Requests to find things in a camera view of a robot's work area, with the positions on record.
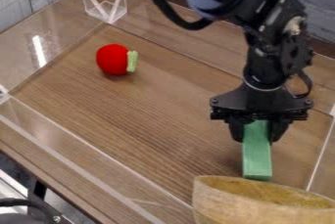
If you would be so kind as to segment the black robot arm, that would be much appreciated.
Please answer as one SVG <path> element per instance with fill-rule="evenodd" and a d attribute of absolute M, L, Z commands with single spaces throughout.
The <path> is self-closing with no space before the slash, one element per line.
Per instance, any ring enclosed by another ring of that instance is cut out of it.
<path fill-rule="evenodd" d="M 151 0 L 177 26 L 201 30 L 227 20 L 242 28 L 248 57 L 242 84 L 233 91 L 211 97 L 210 118 L 229 124 L 233 140 L 246 138 L 246 125 L 261 120 L 265 137 L 280 140 L 289 125 L 307 119 L 312 107 L 308 93 L 286 87 L 297 77 L 307 88 L 312 82 L 305 68 L 312 65 L 313 51 L 307 31 L 307 11 L 299 0 L 187 0 L 199 19 L 186 21 L 167 0 Z"/>

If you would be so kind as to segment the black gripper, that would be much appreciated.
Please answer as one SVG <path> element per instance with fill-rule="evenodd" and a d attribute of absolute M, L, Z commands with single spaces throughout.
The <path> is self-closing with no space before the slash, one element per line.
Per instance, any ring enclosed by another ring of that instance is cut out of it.
<path fill-rule="evenodd" d="M 313 102 L 307 97 L 294 97 L 285 88 L 257 91 L 245 83 L 227 93 L 210 98 L 210 119 L 223 120 L 234 141 L 244 142 L 242 122 L 268 120 L 269 140 L 277 142 L 292 124 L 305 120 Z"/>

